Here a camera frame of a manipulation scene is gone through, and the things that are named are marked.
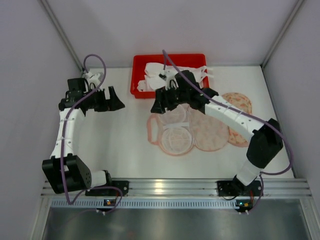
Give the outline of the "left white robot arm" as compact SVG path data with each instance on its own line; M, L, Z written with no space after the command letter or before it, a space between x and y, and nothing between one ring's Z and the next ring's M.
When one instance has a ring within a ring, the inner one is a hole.
M107 170L92 172L78 156L81 125L89 110L113 112L125 105L113 86L108 87L106 98L105 89L94 81L71 78L67 84L65 97L58 104L60 119L55 146L49 159L42 162L42 170L56 194L111 187L112 178Z

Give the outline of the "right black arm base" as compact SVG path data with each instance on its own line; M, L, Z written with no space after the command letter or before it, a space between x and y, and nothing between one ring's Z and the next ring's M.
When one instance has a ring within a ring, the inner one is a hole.
M236 179L217 181L217 194L219 197L259 197L262 189L262 184L259 180L254 180L248 186L243 185Z

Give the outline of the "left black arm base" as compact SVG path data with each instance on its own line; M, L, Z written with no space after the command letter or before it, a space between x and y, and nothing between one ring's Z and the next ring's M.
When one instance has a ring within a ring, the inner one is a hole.
M87 190L87 197L120 197L125 196L129 192L130 182L128 180L113 180L111 185L96 186L91 190Z

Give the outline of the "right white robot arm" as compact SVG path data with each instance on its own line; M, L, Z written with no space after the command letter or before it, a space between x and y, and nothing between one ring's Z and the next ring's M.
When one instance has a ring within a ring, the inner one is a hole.
M188 104L192 109L231 127L249 143L247 159L231 181L236 195L249 192L252 183L283 149L279 123L273 118L265 121L250 115L227 102L215 90L200 87L189 70L180 71L174 76L161 70L157 77L164 82L164 86L155 91L152 113L164 114L180 104Z

